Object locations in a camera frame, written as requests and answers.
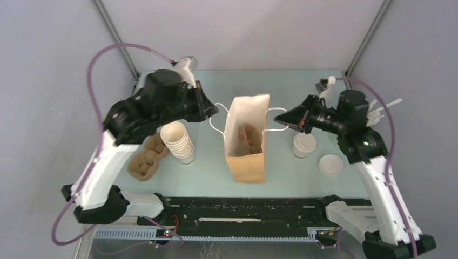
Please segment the brown pulp carrier piece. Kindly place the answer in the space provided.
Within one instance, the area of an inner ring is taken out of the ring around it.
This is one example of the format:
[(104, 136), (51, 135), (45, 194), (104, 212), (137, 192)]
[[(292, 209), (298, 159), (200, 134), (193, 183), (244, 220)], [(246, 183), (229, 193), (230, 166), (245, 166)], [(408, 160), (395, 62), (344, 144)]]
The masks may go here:
[(262, 152), (262, 137), (254, 126), (250, 124), (243, 124), (239, 129), (238, 140), (240, 156), (258, 154)]

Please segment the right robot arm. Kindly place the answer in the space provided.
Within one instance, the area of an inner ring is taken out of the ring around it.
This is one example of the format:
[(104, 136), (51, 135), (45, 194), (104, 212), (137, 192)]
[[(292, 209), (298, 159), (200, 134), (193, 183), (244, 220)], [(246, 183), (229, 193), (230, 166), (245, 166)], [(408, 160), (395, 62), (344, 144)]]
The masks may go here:
[(410, 216), (390, 165), (391, 152), (381, 135), (367, 126), (369, 103), (357, 90), (340, 93), (336, 108), (316, 95), (275, 116), (274, 121), (300, 133), (314, 128), (337, 136), (339, 149), (357, 171), (369, 196), (377, 222), (372, 224), (349, 206), (335, 200), (314, 211), (316, 222), (342, 227), (362, 244), (367, 258), (417, 258), (437, 247)]

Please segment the single white paper cup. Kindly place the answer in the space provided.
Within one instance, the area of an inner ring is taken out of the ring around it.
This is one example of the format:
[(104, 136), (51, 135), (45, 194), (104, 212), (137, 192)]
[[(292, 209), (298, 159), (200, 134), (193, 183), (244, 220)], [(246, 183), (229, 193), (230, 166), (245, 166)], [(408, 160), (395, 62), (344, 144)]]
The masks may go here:
[(316, 149), (316, 144), (303, 145), (300, 143), (293, 143), (292, 153), (298, 159), (304, 159), (309, 156)]

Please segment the white plastic cup lid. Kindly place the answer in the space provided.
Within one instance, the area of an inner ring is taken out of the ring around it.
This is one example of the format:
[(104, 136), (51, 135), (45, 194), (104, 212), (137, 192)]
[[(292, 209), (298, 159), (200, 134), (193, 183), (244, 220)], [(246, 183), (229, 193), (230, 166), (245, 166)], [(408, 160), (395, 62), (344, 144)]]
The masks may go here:
[(311, 134), (298, 133), (293, 139), (293, 145), (302, 152), (311, 152), (316, 149), (316, 138)]

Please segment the stack of white paper cups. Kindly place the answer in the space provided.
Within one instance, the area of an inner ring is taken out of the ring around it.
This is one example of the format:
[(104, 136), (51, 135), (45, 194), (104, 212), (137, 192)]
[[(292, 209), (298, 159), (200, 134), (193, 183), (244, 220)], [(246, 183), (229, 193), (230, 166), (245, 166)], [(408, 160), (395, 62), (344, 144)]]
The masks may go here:
[(174, 121), (163, 126), (160, 137), (173, 156), (183, 165), (190, 165), (194, 161), (194, 144), (181, 122)]

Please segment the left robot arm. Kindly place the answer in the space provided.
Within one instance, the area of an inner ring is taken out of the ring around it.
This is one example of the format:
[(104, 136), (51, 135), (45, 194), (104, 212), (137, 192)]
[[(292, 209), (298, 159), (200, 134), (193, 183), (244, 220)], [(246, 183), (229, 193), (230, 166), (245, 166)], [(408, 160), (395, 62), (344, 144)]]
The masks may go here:
[(144, 140), (164, 125), (178, 120), (199, 123), (218, 113), (204, 94), (200, 82), (190, 87), (176, 71), (160, 69), (145, 76), (138, 92), (115, 103), (102, 123), (102, 143), (95, 150), (90, 174), (62, 187), (62, 194), (76, 205), (81, 224), (110, 224), (123, 216), (151, 218), (166, 224), (171, 217), (159, 194), (133, 195), (114, 181), (121, 168)]

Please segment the brown paper bag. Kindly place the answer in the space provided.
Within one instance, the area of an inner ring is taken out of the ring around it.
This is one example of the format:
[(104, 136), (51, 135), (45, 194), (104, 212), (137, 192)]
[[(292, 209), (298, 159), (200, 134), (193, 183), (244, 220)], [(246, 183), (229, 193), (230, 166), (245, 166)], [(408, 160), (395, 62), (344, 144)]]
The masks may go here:
[(270, 95), (239, 96), (232, 100), (229, 108), (217, 103), (227, 112), (223, 131), (210, 126), (223, 135), (224, 156), (234, 181), (247, 184), (266, 182), (267, 132), (281, 132), (288, 129), (268, 128), (269, 111), (281, 110), (282, 107), (270, 108)]

